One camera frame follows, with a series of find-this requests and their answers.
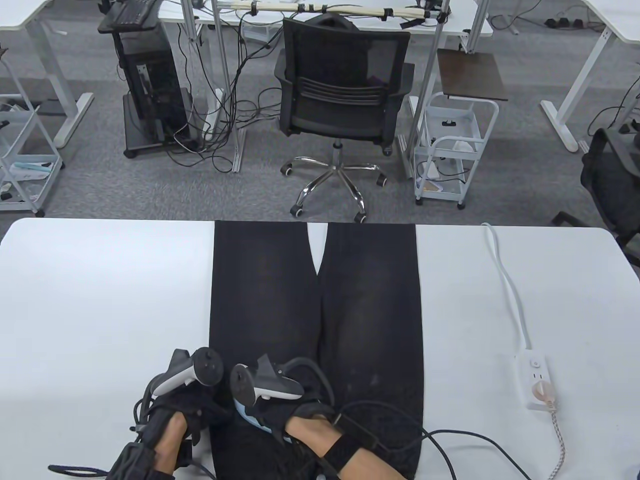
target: power socket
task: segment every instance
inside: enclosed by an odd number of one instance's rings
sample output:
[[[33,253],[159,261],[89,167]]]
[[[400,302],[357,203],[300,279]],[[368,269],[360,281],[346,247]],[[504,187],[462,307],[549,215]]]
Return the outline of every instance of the power socket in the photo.
[[[516,355],[516,375],[520,385],[520,396],[524,406],[530,410],[544,410],[549,408],[546,403],[538,400],[533,394],[533,387],[539,381],[551,383],[547,361],[538,350],[521,350]]]

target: black jeans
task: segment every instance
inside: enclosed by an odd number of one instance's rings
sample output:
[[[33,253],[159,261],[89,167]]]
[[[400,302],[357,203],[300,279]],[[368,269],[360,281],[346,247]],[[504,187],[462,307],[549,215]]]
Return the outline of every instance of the black jeans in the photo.
[[[254,364],[296,356],[317,361],[336,407],[390,449],[419,436],[396,413],[357,400],[390,403],[422,423],[422,313],[413,225],[328,226],[318,274],[306,223],[217,221],[209,345],[225,362]],[[221,401],[232,407],[228,386]],[[241,418],[211,433],[219,479],[305,477],[286,447]],[[415,475],[419,447],[375,453]]]

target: skin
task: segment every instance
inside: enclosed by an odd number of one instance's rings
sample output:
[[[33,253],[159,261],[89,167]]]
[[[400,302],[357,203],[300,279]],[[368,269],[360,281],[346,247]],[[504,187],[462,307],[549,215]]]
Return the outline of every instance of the skin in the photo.
[[[319,457],[325,456],[333,444],[342,436],[325,418],[301,419],[291,417],[286,432],[304,443]],[[156,445],[154,470],[173,475],[178,458],[180,443],[187,431],[183,414],[176,412]],[[372,452],[360,449],[338,472],[341,480],[404,480],[390,465],[380,460]]]

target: office chair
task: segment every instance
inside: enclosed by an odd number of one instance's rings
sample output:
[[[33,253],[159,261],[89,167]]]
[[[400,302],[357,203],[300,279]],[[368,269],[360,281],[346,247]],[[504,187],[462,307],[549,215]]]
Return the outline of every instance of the office chair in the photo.
[[[378,172],[381,187],[387,177],[375,164],[344,165],[342,139],[370,141],[391,155],[397,114],[413,84],[414,65],[404,63],[411,34],[360,31],[332,13],[307,22],[284,19],[283,24],[285,48],[275,68],[282,85],[280,130],[287,136],[305,132],[334,139],[330,161],[299,156],[280,169],[285,176],[294,163],[326,169],[302,189],[290,212],[299,217],[307,196],[336,175],[358,204],[354,220],[362,223],[367,218],[364,200],[346,171]]]
[[[591,194],[600,216],[629,262],[640,267],[640,258],[627,248],[640,232],[640,154],[630,153],[616,129],[599,129],[582,163],[580,183]],[[558,213],[552,223],[589,226],[567,212]]]

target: computer tower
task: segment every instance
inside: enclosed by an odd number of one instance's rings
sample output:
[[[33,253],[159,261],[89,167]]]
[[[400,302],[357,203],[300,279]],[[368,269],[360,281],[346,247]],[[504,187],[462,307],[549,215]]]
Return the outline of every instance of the computer tower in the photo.
[[[176,144],[200,146],[193,99],[180,88],[171,45],[162,24],[151,30],[119,33],[120,66],[129,93],[123,97],[127,157],[137,150]]]

